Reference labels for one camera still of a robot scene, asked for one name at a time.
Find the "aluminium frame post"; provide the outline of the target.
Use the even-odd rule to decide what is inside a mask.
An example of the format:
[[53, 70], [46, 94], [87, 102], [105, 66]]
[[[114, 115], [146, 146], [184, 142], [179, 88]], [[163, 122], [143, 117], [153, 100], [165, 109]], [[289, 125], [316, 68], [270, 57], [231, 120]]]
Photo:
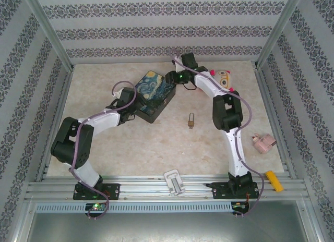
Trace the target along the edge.
[[26, 0], [33, 14], [35, 15], [37, 21], [43, 29], [44, 34], [49, 39], [51, 45], [55, 49], [58, 57], [61, 59], [62, 64], [65, 69], [69, 72], [73, 71], [74, 65], [70, 61], [69, 56], [66, 53], [55, 29], [53, 28], [50, 20], [48, 19], [43, 7], [41, 6], [39, 0]]
[[289, 18], [291, 17], [292, 13], [295, 11], [299, 2], [300, 0], [288, 0], [287, 3], [285, 4], [281, 12], [281, 15], [279, 16], [272, 32], [270, 33], [269, 38], [266, 41], [257, 61], [255, 61], [256, 69], [261, 68], [266, 62], [270, 52], [275, 46], [279, 36], [281, 35], [282, 31], [287, 25]]

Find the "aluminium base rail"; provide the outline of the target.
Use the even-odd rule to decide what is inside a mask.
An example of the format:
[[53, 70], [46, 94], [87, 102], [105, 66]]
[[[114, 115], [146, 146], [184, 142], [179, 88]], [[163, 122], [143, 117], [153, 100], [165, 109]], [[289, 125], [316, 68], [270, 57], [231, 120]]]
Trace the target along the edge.
[[[120, 184], [120, 201], [213, 201], [212, 189], [206, 184], [227, 182], [227, 175], [182, 175], [185, 193], [180, 197], [172, 197], [168, 185], [162, 176], [107, 176], [104, 182]], [[276, 192], [270, 182], [265, 180], [262, 201], [308, 200], [310, 198], [305, 181], [291, 179], [286, 173], [279, 174], [278, 180], [284, 190]], [[25, 201], [65, 202], [73, 201], [73, 193], [77, 181], [69, 177], [46, 177], [40, 182], [28, 184], [24, 195]]]

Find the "starry night print box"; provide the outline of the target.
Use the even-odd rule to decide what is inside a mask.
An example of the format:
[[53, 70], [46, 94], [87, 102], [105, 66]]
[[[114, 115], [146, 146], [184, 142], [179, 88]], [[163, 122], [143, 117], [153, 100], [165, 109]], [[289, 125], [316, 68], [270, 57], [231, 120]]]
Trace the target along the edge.
[[140, 110], [142, 119], [150, 124], [154, 123], [176, 93], [176, 85], [166, 83], [164, 76], [152, 70], [141, 78], [136, 89], [146, 99]]

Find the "small circuit board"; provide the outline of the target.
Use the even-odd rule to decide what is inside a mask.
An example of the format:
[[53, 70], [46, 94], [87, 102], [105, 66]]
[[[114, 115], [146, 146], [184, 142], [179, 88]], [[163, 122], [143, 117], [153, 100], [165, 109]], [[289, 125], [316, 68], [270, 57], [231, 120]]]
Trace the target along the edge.
[[86, 211], [104, 211], [105, 209], [105, 203], [87, 203], [85, 206]]
[[249, 210], [249, 204], [247, 202], [232, 202], [232, 209], [247, 212]]

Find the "pink and white plush toy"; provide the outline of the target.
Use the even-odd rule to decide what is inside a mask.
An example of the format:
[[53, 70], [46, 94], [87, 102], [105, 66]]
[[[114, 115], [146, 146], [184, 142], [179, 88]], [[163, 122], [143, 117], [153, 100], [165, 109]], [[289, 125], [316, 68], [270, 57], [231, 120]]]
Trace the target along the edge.
[[229, 70], [209, 70], [210, 75], [225, 89], [233, 91], [233, 78]]

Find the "aluminium side rail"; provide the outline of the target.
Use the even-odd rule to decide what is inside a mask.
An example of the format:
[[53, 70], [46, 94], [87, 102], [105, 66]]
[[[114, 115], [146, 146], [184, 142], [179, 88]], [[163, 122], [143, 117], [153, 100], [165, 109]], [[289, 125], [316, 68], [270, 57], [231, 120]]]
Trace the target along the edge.
[[275, 107], [271, 100], [270, 93], [268, 91], [264, 76], [262, 72], [257, 68], [254, 69], [254, 73], [255, 73], [255, 77], [256, 77], [256, 80], [259, 86], [261, 97], [263, 99], [263, 102], [266, 108], [266, 112], [267, 112], [267, 116], [270, 122], [273, 136], [275, 137], [277, 141], [277, 148], [278, 148], [278, 152], [279, 152], [282, 164], [287, 167], [287, 170], [289, 172], [289, 176], [291, 179], [298, 179], [298, 176], [295, 173], [291, 158], [289, 156], [287, 145], [285, 144], [282, 130], [279, 125], [279, 121], [278, 121], [278, 118], [275, 112]]
[[74, 74], [74, 68], [71, 70], [71, 72], [69, 72], [66, 75], [66, 78], [64, 80], [64, 83], [61, 89], [61, 94], [59, 95], [57, 109], [56, 109], [54, 119], [51, 125], [50, 133], [47, 139], [47, 143], [43, 150], [43, 157], [38, 166], [37, 174], [35, 175], [35, 179], [34, 179], [35, 182], [40, 182], [43, 179], [44, 172], [47, 170], [47, 167], [49, 166], [50, 159], [51, 159], [51, 147], [57, 135], [58, 128], [62, 121], [63, 111], [64, 111], [64, 107], [66, 104], [66, 100], [67, 100], [67, 96], [68, 96], [73, 74]]

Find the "yellow plastic block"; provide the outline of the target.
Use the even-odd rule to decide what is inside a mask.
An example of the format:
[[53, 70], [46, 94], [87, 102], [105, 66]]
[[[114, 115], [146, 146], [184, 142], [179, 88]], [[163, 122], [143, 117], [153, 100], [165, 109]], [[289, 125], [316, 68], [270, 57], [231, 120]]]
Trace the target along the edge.
[[273, 171], [267, 171], [265, 172], [265, 175], [276, 192], [281, 192], [284, 190], [284, 187], [282, 186], [282, 184], [280, 183], [276, 174]]

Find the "white plastic clamp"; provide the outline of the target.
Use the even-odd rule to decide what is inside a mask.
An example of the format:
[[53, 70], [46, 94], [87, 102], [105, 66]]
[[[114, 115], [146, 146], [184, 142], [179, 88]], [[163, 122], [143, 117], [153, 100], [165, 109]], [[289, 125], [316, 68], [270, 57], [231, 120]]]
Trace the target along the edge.
[[168, 185], [170, 194], [172, 196], [178, 196], [185, 192], [185, 186], [182, 182], [181, 176], [178, 170], [173, 169], [164, 173], [165, 181]]

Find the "pink plastic toy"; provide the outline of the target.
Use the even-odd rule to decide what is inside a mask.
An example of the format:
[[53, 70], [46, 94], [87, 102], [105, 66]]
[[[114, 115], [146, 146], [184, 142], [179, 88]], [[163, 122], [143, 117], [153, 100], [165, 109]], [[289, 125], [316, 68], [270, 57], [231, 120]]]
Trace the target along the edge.
[[254, 133], [252, 139], [254, 148], [260, 154], [268, 153], [272, 149], [272, 147], [277, 143], [276, 139], [270, 134], [265, 134], [261, 136], [258, 133]]

